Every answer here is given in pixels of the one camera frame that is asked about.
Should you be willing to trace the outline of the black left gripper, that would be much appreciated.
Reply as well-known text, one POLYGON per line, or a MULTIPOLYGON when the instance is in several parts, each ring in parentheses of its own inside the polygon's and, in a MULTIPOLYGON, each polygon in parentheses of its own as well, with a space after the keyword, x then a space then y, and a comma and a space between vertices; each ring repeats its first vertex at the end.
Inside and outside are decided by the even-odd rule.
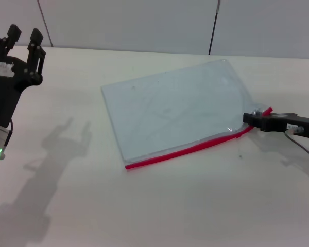
POLYGON ((12 65, 12 77, 0 75, 0 126, 9 125, 22 92, 30 86, 40 85, 43 81, 42 70, 46 52, 41 47, 43 35, 34 28, 27 47, 27 62, 6 56, 19 40, 21 30, 12 24, 7 37, 0 38, 0 62, 12 65))

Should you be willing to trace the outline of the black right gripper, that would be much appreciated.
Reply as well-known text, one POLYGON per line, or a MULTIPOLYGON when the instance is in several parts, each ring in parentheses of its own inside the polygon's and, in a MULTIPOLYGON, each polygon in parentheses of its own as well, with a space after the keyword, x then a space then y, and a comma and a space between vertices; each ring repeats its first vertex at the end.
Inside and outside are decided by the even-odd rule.
POLYGON ((309 134, 309 118, 296 113, 271 113, 264 117, 262 113, 244 113, 243 123, 264 132, 288 131, 293 134, 309 134))

